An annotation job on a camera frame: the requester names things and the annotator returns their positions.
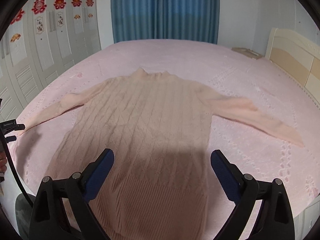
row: headboard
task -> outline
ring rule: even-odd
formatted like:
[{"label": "headboard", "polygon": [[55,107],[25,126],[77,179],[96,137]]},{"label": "headboard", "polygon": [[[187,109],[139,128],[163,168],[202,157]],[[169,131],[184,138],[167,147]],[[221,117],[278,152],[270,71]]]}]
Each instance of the headboard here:
[{"label": "headboard", "polygon": [[266,58],[294,78],[320,107],[320,46],[292,30],[273,28]]}]

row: white wardrobe door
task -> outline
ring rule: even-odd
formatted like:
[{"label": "white wardrobe door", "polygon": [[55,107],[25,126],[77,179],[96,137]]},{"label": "white wardrobe door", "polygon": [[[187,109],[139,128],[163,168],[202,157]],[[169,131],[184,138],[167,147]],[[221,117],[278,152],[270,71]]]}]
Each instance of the white wardrobe door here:
[{"label": "white wardrobe door", "polygon": [[15,93],[22,104],[26,107],[33,98],[43,89],[37,74],[33,57],[28,45],[28,27],[24,6],[11,22],[5,34],[5,62],[6,68]]},{"label": "white wardrobe door", "polygon": [[81,55],[82,50],[79,50],[76,40],[76,29],[77,32],[83,32],[83,26],[81,21],[74,19],[74,6],[72,4],[73,0],[54,0],[54,11],[55,11],[55,21],[56,33],[58,37],[59,50],[63,61],[64,69],[67,70],[71,68],[76,63],[80,62],[83,58]]},{"label": "white wardrobe door", "polygon": [[0,41],[0,122],[15,119],[22,112],[23,107],[13,89],[4,60],[3,41]]},{"label": "white wardrobe door", "polygon": [[85,38],[90,55],[101,50],[99,33],[98,33],[98,23],[97,23],[97,9],[96,0],[86,0],[85,1]]},{"label": "white wardrobe door", "polygon": [[31,0],[28,10],[29,34],[33,37],[30,47],[32,54],[38,56],[35,65],[44,87],[65,71],[55,31],[53,1]]},{"label": "white wardrobe door", "polygon": [[70,43],[72,41],[76,46],[77,57],[75,63],[78,63],[89,56],[84,33],[85,15],[83,13],[83,6],[85,0],[69,0],[68,3],[71,3],[72,10],[68,13],[67,17],[73,29],[73,32],[69,33],[69,38]]}]

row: pink bed sheet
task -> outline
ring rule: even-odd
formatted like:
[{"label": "pink bed sheet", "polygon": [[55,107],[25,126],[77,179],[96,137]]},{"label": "pink bed sheet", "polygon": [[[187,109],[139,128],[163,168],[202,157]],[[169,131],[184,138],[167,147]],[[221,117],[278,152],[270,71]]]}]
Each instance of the pink bed sheet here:
[{"label": "pink bed sheet", "polygon": [[[69,92],[81,92],[107,78],[129,75],[139,67],[147,72],[168,71],[199,81],[225,95],[248,97],[261,111],[295,127],[305,144],[302,149],[252,127],[213,116],[208,161],[210,153],[220,149],[243,173],[265,181],[282,179],[294,217],[319,194],[320,109],[294,80],[270,61],[250,59],[213,44],[141,40],[111,45],[53,81],[17,121],[23,123],[28,116]],[[65,133],[73,127],[79,109],[32,128],[10,144],[17,170],[34,193]],[[234,204],[226,198],[211,169],[208,177],[210,198],[204,239],[213,239]],[[258,209],[256,205],[243,239],[249,235]]]}]

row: pants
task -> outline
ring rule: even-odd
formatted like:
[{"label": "pants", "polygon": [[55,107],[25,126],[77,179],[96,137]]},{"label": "pants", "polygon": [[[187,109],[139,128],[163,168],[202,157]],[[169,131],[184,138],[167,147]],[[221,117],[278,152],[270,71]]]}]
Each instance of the pants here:
[{"label": "pants", "polygon": [[[29,194],[29,197],[35,202],[36,197]],[[32,208],[30,207],[28,201],[25,199],[23,194],[20,194],[16,199],[16,220],[19,230],[19,235],[23,240],[29,240],[29,226],[31,220]],[[81,232],[71,227],[71,233],[78,239],[84,239]]]}]

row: blue gripper pad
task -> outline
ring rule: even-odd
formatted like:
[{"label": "blue gripper pad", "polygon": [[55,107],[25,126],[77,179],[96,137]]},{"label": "blue gripper pad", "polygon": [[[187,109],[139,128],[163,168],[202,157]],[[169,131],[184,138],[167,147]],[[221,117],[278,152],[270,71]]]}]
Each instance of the blue gripper pad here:
[{"label": "blue gripper pad", "polygon": [[110,149],[105,149],[102,152],[101,157],[102,157],[102,160],[99,160],[100,157],[96,160],[96,162],[100,161],[100,163],[98,164],[98,166],[95,168],[95,170],[92,172],[91,176],[86,180],[86,183],[85,183],[85,192],[83,197],[86,203],[88,203],[90,200],[93,200],[97,197],[98,192],[102,184],[104,183],[106,177],[108,176],[109,171],[111,170],[115,160],[113,151]]},{"label": "blue gripper pad", "polygon": [[231,170],[219,155],[219,150],[215,150],[211,154],[211,166],[214,173],[227,195],[228,200],[234,202],[236,205],[240,202],[241,193],[240,185],[233,176]]}]

